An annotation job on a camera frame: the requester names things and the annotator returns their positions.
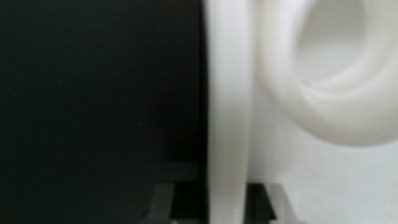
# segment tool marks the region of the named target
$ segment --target white object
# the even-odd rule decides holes
[[[246,180],[280,184],[284,220],[398,223],[396,0],[207,0],[205,11],[211,224],[241,224]]]
[[[307,21],[314,4],[321,2],[326,4],[319,9],[323,16]],[[364,31],[356,29],[360,23],[351,23],[355,15],[349,14],[360,8]],[[398,137],[396,12],[396,0],[264,0],[260,4],[259,67],[264,85],[294,122],[312,135],[344,145],[381,144]],[[300,49],[307,22],[312,22],[312,30],[303,36],[308,40],[301,41],[305,46]],[[305,59],[300,57],[308,57],[308,63],[326,68],[342,58],[330,51],[349,53],[349,46],[356,43],[356,55],[348,64],[330,71],[317,71],[330,73],[326,77],[301,78],[298,71]]]

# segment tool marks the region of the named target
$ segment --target curved rim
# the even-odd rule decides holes
[[[289,49],[285,53],[285,64],[294,63],[294,53],[296,45],[301,35],[301,29],[307,22],[308,12],[314,8],[316,3],[321,0],[301,0],[300,5],[296,5],[294,13],[291,13],[289,20],[285,20],[285,26],[291,30],[289,38],[285,39],[285,46]],[[398,34],[390,31],[390,21],[396,20],[396,12],[390,8],[374,2],[372,0],[360,0],[364,5],[365,14],[365,34],[362,51],[358,52],[356,58],[349,65],[344,67],[339,73],[326,78],[321,78],[307,83],[301,82],[296,72],[292,71],[294,66],[285,66],[291,68],[287,72],[289,78],[294,80],[300,91],[307,94],[323,97],[339,97],[346,94],[355,94],[360,91],[364,83],[372,79],[385,65],[387,58],[394,52],[394,46],[398,42]]]

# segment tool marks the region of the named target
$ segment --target white curved surface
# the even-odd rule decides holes
[[[348,7],[348,4],[356,4],[353,0],[321,1],[330,4],[339,2],[337,4],[342,5],[337,6],[342,6],[342,8]],[[308,41],[310,38],[305,39],[301,37],[301,39],[296,37],[294,45],[282,46],[291,47],[289,65],[296,68],[298,74],[292,72],[276,73],[278,71],[273,71],[273,69],[284,70],[282,66],[269,66],[269,68],[264,66],[262,81],[266,83],[266,91],[262,90],[262,84],[257,82],[252,84],[250,80],[250,62],[253,61],[250,49],[250,26],[253,23],[250,22],[250,16],[255,14],[250,4],[255,1],[205,1],[211,48],[211,224],[241,224],[246,165],[250,181],[282,184],[291,201],[291,209],[296,213],[296,217],[292,217],[292,220],[298,220],[296,222],[305,224],[398,223],[398,142],[385,143],[392,141],[398,133],[394,130],[396,121],[392,119],[398,114],[398,97],[387,97],[396,95],[396,88],[392,87],[396,87],[398,83],[398,80],[394,80],[396,73],[392,72],[396,71],[396,63],[392,61],[398,60],[394,57],[394,43],[398,41],[396,35],[390,35],[396,32],[390,29],[390,22],[396,21],[392,12],[396,12],[398,2],[394,0],[365,1],[369,4],[374,4],[372,12],[378,12],[381,16],[374,16],[372,20],[362,20],[362,24],[365,25],[365,21],[381,19],[383,21],[376,22],[380,26],[372,26],[378,29],[376,32],[369,32],[369,25],[358,28],[353,36],[348,35],[356,43],[349,38],[339,39],[339,37],[346,37],[344,35],[335,36],[337,39],[332,39],[335,42],[330,42],[326,39],[323,43]],[[266,30],[269,29],[268,26],[275,25],[276,17],[273,16],[276,13],[280,13],[276,16],[285,16],[289,22],[292,21],[292,12],[276,10],[280,9],[278,6],[285,3],[292,5],[303,4],[303,1],[260,0],[259,2],[262,3],[259,11],[268,12],[268,19],[264,20],[262,17],[259,20],[269,22],[268,25],[260,23],[260,26],[264,26],[260,30]],[[342,10],[340,13],[346,12],[355,13],[355,10]],[[291,37],[276,32],[273,34],[275,36],[269,33],[266,34],[269,35],[266,40],[271,40],[266,42],[268,50],[280,46],[280,43],[285,43],[284,37]],[[326,47],[324,51],[310,43],[319,43],[317,46]],[[330,48],[332,45],[337,46],[335,54],[333,52],[330,53],[330,50],[335,50],[335,48]],[[365,51],[372,51],[371,49],[376,49],[374,54],[365,54],[367,56],[356,60],[358,55],[364,55]],[[296,60],[296,57],[301,55],[307,58]],[[269,59],[266,63],[285,60],[285,55],[275,54],[273,57],[269,56],[266,56]],[[312,72],[312,59],[316,58],[324,62],[326,57],[333,58],[333,60],[337,58],[340,61],[333,61],[332,65],[324,63],[330,67],[319,66],[316,68],[319,72]],[[358,72],[364,68],[362,64],[365,66],[371,65],[374,72],[367,72],[367,69],[364,73]],[[337,75],[328,75],[330,73],[335,74],[330,71],[340,68],[344,72],[337,71]],[[296,75],[296,77],[291,79],[285,74]],[[252,90],[253,113],[250,114]],[[362,150],[355,150],[356,146],[367,147]]]
[[[250,1],[207,0],[209,223],[241,224],[252,109]]]
[[[291,121],[262,85],[253,90],[248,180],[282,185],[301,224],[396,224],[398,142],[360,150],[330,144]]]
[[[398,137],[396,11],[396,0],[260,1],[262,83],[300,127],[342,145],[371,146]],[[314,24],[305,33],[310,13]],[[348,64],[346,60],[335,63],[349,54]],[[323,77],[301,78],[301,70],[316,68],[326,72],[316,75]]]

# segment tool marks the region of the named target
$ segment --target dark floor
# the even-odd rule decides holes
[[[198,0],[0,1],[0,223],[134,224],[197,179]]]

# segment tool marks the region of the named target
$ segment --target black wall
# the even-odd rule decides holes
[[[198,5],[0,1],[1,224],[133,224],[202,175]]]

